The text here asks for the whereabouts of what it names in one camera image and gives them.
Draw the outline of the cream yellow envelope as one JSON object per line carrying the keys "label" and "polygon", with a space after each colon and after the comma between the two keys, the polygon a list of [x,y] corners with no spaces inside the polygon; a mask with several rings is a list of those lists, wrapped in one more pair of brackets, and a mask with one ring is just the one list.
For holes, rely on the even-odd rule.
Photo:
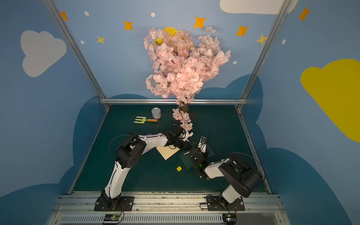
{"label": "cream yellow envelope", "polygon": [[180,149],[170,145],[170,146],[164,146],[164,147],[157,147],[157,151],[160,153],[160,155],[163,157],[164,160],[169,159],[172,155],[177,153]]}

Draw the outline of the dark green envelope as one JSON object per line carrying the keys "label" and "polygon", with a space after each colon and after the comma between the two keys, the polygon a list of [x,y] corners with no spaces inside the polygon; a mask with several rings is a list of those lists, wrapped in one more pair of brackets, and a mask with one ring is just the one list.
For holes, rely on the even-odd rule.
{"label": "dark green envelope", "polygon": [[[210,147],[206,147],[205,152],[207,152],[209,154],[208,155],[209,158],[215,155],[215,153],[212,151],[212,149]],[[180,152],[179,157],[187,170],[189,170],[193,167],[193,162],[192,162],[192,159],[191,159],[189,153],[186,154],[186,152]]]}

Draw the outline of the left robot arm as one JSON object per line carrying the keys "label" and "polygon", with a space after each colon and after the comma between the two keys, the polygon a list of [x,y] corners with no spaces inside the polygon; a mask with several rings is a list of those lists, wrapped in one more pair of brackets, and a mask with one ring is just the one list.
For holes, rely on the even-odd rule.
{"label": "left robot arm", "polygon": [[192,135],[192,132],[187,132],[179,123],[166,133],[145,136],[135,133],[127,135],[115,152],[112,175],[96,200],[94,210],[109,212],[122,207],[125,211],[131,211],[133,199],[121,197],[122,187],[130,169],[139,162],[143,154],[157,147],[173,146],[180,150],[189,150],[191,145],[188,139]]}

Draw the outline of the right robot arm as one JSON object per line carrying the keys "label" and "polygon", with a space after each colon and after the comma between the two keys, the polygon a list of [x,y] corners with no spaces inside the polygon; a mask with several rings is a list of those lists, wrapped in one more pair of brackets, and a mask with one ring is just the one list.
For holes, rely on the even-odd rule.
{"label": "right robot arm", "polygon": [[208,197],[208,204],[217,203],[229,206],[249,197],[255,188],[263,181],[264,175],[245,160],[239,152],[231,154],[228,158],[218,162],[207,162],[208,153],[202,152],[199,147],[189,152],[196,174],[203,180],[224,177],[229,182],[219,197]]}

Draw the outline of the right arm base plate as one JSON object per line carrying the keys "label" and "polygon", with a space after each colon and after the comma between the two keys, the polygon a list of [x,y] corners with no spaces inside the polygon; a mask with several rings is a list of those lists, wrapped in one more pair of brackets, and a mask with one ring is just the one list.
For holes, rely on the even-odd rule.
{"label": "right arm base plate", "polygon": [[223,197],[207,195],[205,197],[208,211],[245,211],[243,198],[237,198],[233,203],[228,203]]}

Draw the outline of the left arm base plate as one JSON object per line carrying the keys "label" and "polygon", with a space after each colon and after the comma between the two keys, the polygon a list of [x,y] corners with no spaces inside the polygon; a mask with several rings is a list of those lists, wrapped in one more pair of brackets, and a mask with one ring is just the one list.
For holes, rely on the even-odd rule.
{"label": "left arm base plate", "polygon": [[132,211],[134,205],[133,196],[118,196],[114,199],[110,199],[108,196],[100,196],[96,202],[95,212],[114,212],[114,211]]}

